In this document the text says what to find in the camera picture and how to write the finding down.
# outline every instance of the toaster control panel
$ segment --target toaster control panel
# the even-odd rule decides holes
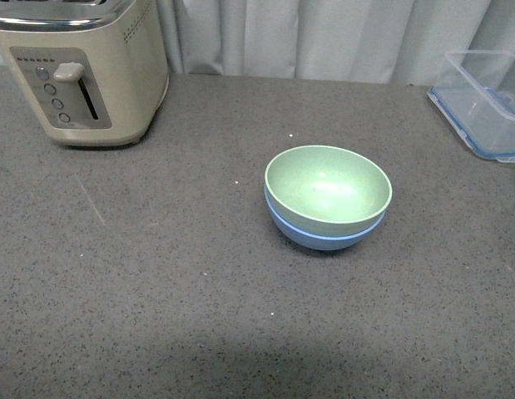
[[[11,53],[52,126],[111,127],[102,94],[81,49],[12,47]]]

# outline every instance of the green bowl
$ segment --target green bowl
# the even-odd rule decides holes
[[[266,167],[266,189],[276,212],[306,233],[357,234],[388,208],[392,185],[374,162],[327,145],[296,147]]]

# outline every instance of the plastic container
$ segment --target plastic container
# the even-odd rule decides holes
[[[515,163],[515,55],[449,52],[428,96],[475,154]]]
[[[299,245],[319,251],[336,251],[338,249],[348,248],[354,244],[357,244],[360,240],[365,239],[370,235],[370,233],[379,225],[379,223],[381,223],[381,220],[383,220],[386,213],[386,211],[383,212],[374,224],[372,224],[366,230],[361,231],[360,233],[346,237],[322,237],[315,234],[306,233],[305,231],[296,228],[281,218],[281,216],[277,213],[277,211],[274,209],[274,206],[270,202],[267,189],[265,189],[265,198],[266,203],[268,204],[268,209],[270,210],[270,215],[272,216],[275,225],[284,235]]]

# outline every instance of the blue bowl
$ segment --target blue bowl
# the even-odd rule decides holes
[[[319,251],[335,251],[337,249],[344,249],[353,244],[357,244],[361,239],[368,237],[372,230],[381,223],[381,220],[383,220],[383,217],[386,214],[386,211],[384,211],[374,224],[360,233],[345,237],[322,237],[321,235],[306,233],[281,218],[272,206],[267,190],[265,190],[265,198],[274,223],[284,235],[299,245],[303,245],[310,249],[317,249]]]

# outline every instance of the bowl rim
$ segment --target bowl rim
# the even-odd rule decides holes
[[[266,203],[268,204],[268,207],[270,208],[270,212],[272,212],[274,214],[274,216],[283,225],[285,225],[286,227],[288,227],[291,230],[294,230],[298,234],[304,235],[307,238],[318,239],[318,240],[322,240],[322,241],[346,241],[346,240],[351,240],[351,239],[357,239],[358,237],[361,237],[361,236],[365,236],[366,234],[370,233],[373,229],[375,229],[377,226],[379,226],[379,224],[381,223],[381,221],[383,220],[384,216],[387,213],[387,211],[384,210],[381,213],[381,215],[377,218],[377,220],[374,222],[374,224],[370,225],[368,228],[364,229],[363,231],[359,231],[358,233],[351,234],[351,235],[345,235],[342,237],[324,237],[323,235],[312,234],[312,233],[308,233],[302,229],[298,229],[296,226],[293,226],[292,224],[287,222],[285,219],[283,219],[281,217],[281,215],[277,213],[277,210],[274,209],[274,206],[272,205],[272,202],[270,201],[270,197],[268,195],[268,191],[266,188],[265,188],[265,199],[266,199]]]
[[[292,152],[292,151],[301,150],[301,149],[307,149],[307,148],[327,148],[327,149],[331,149],[331,150],[339,150],[339,151],[346,152],[346,153],[351,154],[351,155],[355,155],[355,156],[357,156],[357,157],[367,161],[372,166],[374,166],[375,169],[377,169],[379,171],[379,173],[381,173],[381,175],[384,177],[384,180],[389,185],[389,197],[385,201],[384,205],[381,206],[376,212],[373,212],[369,216],[366,216],[366,217],[364,217],[362,219],[354,219],[354,220],[326,220],[326,219],[315,218],[314,216],[309,216],[309,215],[304,214],[302,212],[299,212],[298,210],[296,210],[296,209],[288,206],[287,204],[285,204],[281,199],[279,199],[277,197],[277,195],[275,195],[274,191],[270,188],[270,183],[268,181],[268,172],[270,170],[270,167],[274,164],[274,161],[277,160],[278,158],[280,158],[282,155],[287,154],[287,153]],[[279,153],[274,158],[272,158],[272,160],[266,166],[266,170],[265,170],[265,186],[266,186],[266,189],[269,191],[270,195],[272,197],[274,197],[274,200],[279,202],[283,207],[288,209],[290,212],[292,212],[294,214],[297,214],[298,216],[301,216],[301,217],[303,217],[305,219],[312,220],[314,222],[325,223],[325,224],[335,224],[335,225],[362,223],[362,222],[365,222],[367,220],[370,220],[370,219],[378,216],[379,214],[384,212],[389,207],[390,201],[392,199],[392,194],[393,194],[392,183],[390,183],[389,177],[387,176],[386,173],[384,173],[384,171],[375,162],[373,162],[372,160],[366,158],[365,156],[363,156],[361,154],[353,152],[352,150],[346,150],[345,148],[335,147],[335,146],[332,146],[332,145],[301,145],[301,146],[290,148],[288,150],[285,150],[285,151]]]

